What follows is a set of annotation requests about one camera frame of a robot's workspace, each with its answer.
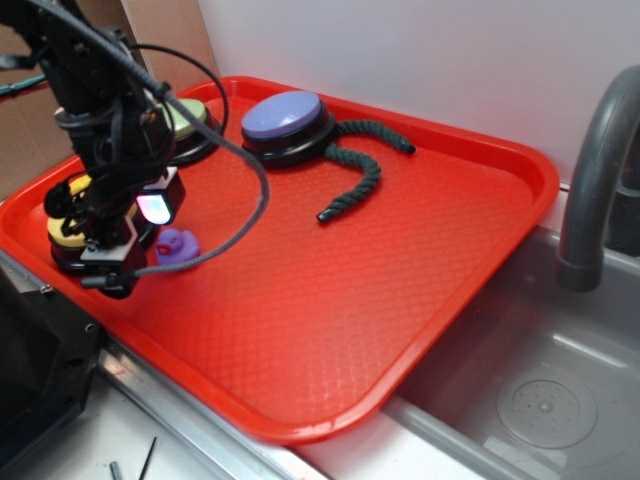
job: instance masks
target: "red plastic tray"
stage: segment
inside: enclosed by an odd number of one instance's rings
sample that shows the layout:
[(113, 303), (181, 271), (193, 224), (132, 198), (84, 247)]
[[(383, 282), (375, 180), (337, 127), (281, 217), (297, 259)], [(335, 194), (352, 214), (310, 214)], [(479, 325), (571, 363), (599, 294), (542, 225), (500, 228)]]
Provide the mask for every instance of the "red plastic tray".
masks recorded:
[[(224, 84), (237, 143), (244, 113), (291, 89), (244, 77)], [(212, 85), (184, 96), (221, 118)], [(383, 121), (418, 147), (408, 156), (375, 138), (339, 139), (376, 158), (382, 181), (334, 222), (315, 215), (359, 172), (323, 159), (271, 171), (271, 204), (239, 244), (194, 270), (144, 277), (129, 299), (112, 300), (80, 288), (49, 256), (42, 199), (82, 169), (72, 158), (0, 207), (0, 247), (244, 431), (281, 444), (329, 436), (384, 402), (536, 224), (559, 180), (522, 145), (322, 98), (338, 120)], [(181, 176), (187, 199), (175, 226), (205, 251), (256, 205), (253, 172), (226, 151)]]

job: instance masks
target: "stainless steel sink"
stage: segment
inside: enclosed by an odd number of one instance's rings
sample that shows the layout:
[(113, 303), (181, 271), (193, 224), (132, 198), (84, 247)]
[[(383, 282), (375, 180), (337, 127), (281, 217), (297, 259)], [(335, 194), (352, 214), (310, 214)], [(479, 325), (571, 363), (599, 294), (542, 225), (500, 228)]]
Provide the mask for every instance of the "stainless steel sink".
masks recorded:
[(401, 385), (413, 407), (396, 413), (490, 478), (640, 478), (640, 261), (607, 252), (601, 286), (571, 293), (553, 279), (557, 243), (530, 235)]

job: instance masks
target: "rope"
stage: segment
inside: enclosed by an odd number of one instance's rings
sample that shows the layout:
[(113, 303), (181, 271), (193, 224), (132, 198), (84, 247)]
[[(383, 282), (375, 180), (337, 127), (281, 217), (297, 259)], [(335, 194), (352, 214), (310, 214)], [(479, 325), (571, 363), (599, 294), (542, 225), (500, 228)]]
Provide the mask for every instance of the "rope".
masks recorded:
[(388, 143), (401, 152), (412, 154), (416, 151), (416, 147), (414, 147), (406, 137), (375, 120), (346, 120), (338, 123), (337, 127), (338, 135), (357, 133), (375, 135), (383, 142)]
[(322, 223), (326, 223), (332, 218), (343, 214), (367, 198), (378, 185), (380, 172), (382, 171), (378, 162), (369, 155), (340, 148), (335, 143), (327, 147), (324, 155), (340, 165), (361, 169), (364, 172), (364, 178), (360, 180), (360, 183), (353, 190), (334, 198), (327, 208), (316, 215), (316, 218)]

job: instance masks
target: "black cable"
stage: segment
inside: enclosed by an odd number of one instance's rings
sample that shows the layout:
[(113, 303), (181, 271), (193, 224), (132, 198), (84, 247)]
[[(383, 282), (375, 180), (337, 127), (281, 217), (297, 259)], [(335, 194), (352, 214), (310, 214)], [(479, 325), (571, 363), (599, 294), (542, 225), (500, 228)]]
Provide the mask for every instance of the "black cable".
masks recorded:
[(111, 163), (113, 165), (120, 163), (123, 117), (122, 99), (116, 97), (113, 101), (113, 117), (111, 118)]
[[(59, 19), (63, 23), (65, 23), (69, 28), (73, 29), (74, 32), (79, 34), (85, 40), (93, 43), (97, 47), (101, 48), (106, 55), (116, 64), (117, 67), (124, 70), (133, 80), (137, 81), (140, 85), (144, 86), (147, 90), (151, 92), (151, 94), (158, 101), (165, 101), (173, 108), (175, 108), (188, 122), (190, 122), (197, 131), (199, 131), (203, 136), (209, 139), (211, 142), (215, 143), (218, 146), (222, 146), (229, 150), (231, 153), (239, 156), (244, 160), (244, 162), (256, 173), (258, 180), (260, 182), (260, 198), (258, 200), (258, 205), (254, 210), (253, 214), (249, 217), (247, 222), (226, 242), (224, 242), (219, 247), (211, 250), (210, 252), (201, 255), (200, 257), (194, 258), (188, 262), (179, 263), (176, 265), (167, 265), (167, 266), (158, 266), (158, 267), (147, 267), (140, 270), (136, 270), (134, 272), (130, 272), (128, 274), (124, 274), (122, 276), (109, 276), (105, 277), (104, 284), (106, 286), (111, 286), (109, 284), (122, 284), (122, 282), (126, 282), (127, 277), (142, 277), (144, 275), (152, 274), (152, 273), (166, 273), (166, 272), (175, 272), (179, 270), (185, 270), (191, 268), (195, 265), (198, 265), (202, 262), (210, 260), (221, 253), (227, 251), (233, 245), (235, 245), (260, 219), (262, 214), (264, 213), (268, 203), (269, 203), (269, 182), (267, 179), (266, 172), (262, 165), (246, 150), (241, 147), (235, 145), (224, 137), (220, 136), (218, 133), (210, 129), (203, 122), (195, 118), (191, 112), (187, 108), (185, 108), (182, 103), (170, 92), (170, 86), (166, 83), (160, 83), (155, 80), (149, 73), (142, 68), (140, 65), (132, 61), (122, 50), (115, 47), (111, 42), (109, 42), (106, 38), (104, 38), (99, 32), (95, 31), (91, 27), (87, 26), (84, 22), (78, 20), (72, 14), (67, 12), (66, 10), (51, 4), (45, 0), (25, 0), (27, 3), (40, 8), (43, 12), (46, 12), (53, 17)], [(91, 279), (91, 277), (83, 279), (83, 285), (87, 286), (87, 284), (96, 285), (96, 280), (99, 279)]]
[(151, 442), (151, 448), (149, 449), (149, 453), (147, 454), (147, 458), (144, 461), (144, 466), (142, 467), (142, 472), (140, 472), (140, 478), (138, 480), (144, 480), (147, 475), (147, 469), (149, 468), (149, 463), (151, 463), (151, 455), (153, 455), (153, 449), (156, 448), (156, 441), (158, 437), (153, 437), (153, 442)]
[(211, 81), (215, 83), (216, 87), (218, 87), (218, 90), (220, 91), (220, 97), (222, 98), (223, 105), (222, 122), (220, 123), (220, 135), (224, 135), (224, 132), (227, 129), (227, 123), (229, 122), (229, 98), (227, 96), (227, 92), (225, 91), (224, 85), (222, 85), (220, 79), (218, 79), (218, 77), (209, 68), (207, 68), (203, 63), (199, 62), (195, 58), (190, 57), (189, 55), (182, 53), (179, 50), (174, 50), (169, 47), (153, 45), (150, 43), (134, 43), (133, 45), (130, 45), (130, 48), (156, 50), (158, 52), (168, 53), (169, 55), (181, 58), (182, 60), (185, 60), (186, 62), (189, 62), (202, 70), (211, 79)]
[(161, 101), (160, 104), (162, 105), (162, 107), (164, 108), (164, 111), (167, 112), (167, 115), (169, 116), (169, 128), (171, 128), (172, 132), (175, 132), (176, 122), (173, 119), (173, 113), (171, 113), (171, 110), (169, 110), (169, 107), (167, 106), (167, 103), (164, 100)]

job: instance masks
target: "gray faucet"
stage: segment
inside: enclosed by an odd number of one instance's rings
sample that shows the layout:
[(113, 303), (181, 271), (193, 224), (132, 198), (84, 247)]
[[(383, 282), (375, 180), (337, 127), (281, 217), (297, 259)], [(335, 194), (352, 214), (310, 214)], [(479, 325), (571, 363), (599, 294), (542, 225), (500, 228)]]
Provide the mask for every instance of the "gray faucet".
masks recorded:
[(640, 65), (609, 85), (580, 151), (564, 215), (556, 280), (586, 292), (600, 283), (603, 245), (640, 255)]

